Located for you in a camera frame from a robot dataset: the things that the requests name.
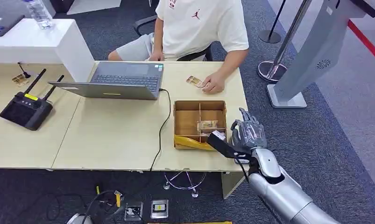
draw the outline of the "yellow sticker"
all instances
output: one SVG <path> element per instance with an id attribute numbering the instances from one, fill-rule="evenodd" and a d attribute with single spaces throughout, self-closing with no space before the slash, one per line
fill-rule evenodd
<path id="1" fill-rule="evenodd" d="M 34 97 L 32 95 L 29 95 L 29 94 L 25 94 L 25 97 L 28 97 L 29 99 L 32 99 L 32 100 L 38 100 L 39 99 L 39 98 Z"/>

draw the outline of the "black stand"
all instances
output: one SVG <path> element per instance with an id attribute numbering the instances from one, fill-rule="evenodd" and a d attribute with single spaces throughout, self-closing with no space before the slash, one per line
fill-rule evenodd
<path id="1" fill-rule="evenodd" d="M 271 30 L 262 30 L 259 32 L 259 38 L 260 40 L 266 42 L 266 43 L 278 43 L 281 41 L 281 35 L 279 35 L 277 32 L 274 32 L 274 28 L 276 25 L 276 22 L 278 22 L 279 15 L 281 14 L 281 11 L 283 9 L 283 6 L 285 5 L 286 0 L 282 1 L 281 7 L 279 8 L 278 14 L 276 15 L 273 27 Z"/>

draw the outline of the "man's arm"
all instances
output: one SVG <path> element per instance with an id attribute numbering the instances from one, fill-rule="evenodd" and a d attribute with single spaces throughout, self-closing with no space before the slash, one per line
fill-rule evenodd
<path id="1" fill-rule="evenodd" d="M 241 65 L 247 55 L 248 49 L 229 51 L 222 67 L 204 80 L 202 91 L 206 93 L 222 92 L 226 79 Z"/>
<path id="2" fill-rule="evenodd" d="M 228 52 L 221 68 L 208 76 L 202 90 L 206 93 L 221 92 L 225 80 L 241 65 L 248 55 L 248 35 L 244 22 L 241 0 L 227 1 L 231 6 L 220 16 L 218 38 Z"/>
<path id="3" fill-rule="evenodd" d="M 217 74 L 226 79 L 241 65 L 247 55 L 248 49 L 232 50 L 228 52 L 225 61 L 223 62 L 222 67 L 217 71 Z"/>
<path id="4" fill-rule="evenodd" d="M 157 17 L 156 23 L 154 26 L 154 46 L 153 54 L 149 58 L 150 61 L 163 61 L 163 27 L 164 21 Z"/>

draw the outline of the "man's right hand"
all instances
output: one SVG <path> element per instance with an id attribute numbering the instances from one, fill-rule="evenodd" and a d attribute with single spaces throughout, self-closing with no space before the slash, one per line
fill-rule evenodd
<path id="1" fill-rule="evenodd" d="M 150 56 L 149 61 L 164 61 L 164 54 L 162 51 L 154 51 Z"/>

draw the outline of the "white t-shirt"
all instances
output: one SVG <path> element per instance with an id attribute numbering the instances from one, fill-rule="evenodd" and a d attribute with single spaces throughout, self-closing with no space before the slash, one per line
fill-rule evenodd
<path id="1" fill-rule="evenodd" d="M 160 0 L 156 13 L 165 57 L 197 53 L 213 41 L 227 52 L 249 48 L 241 0 Z"/>

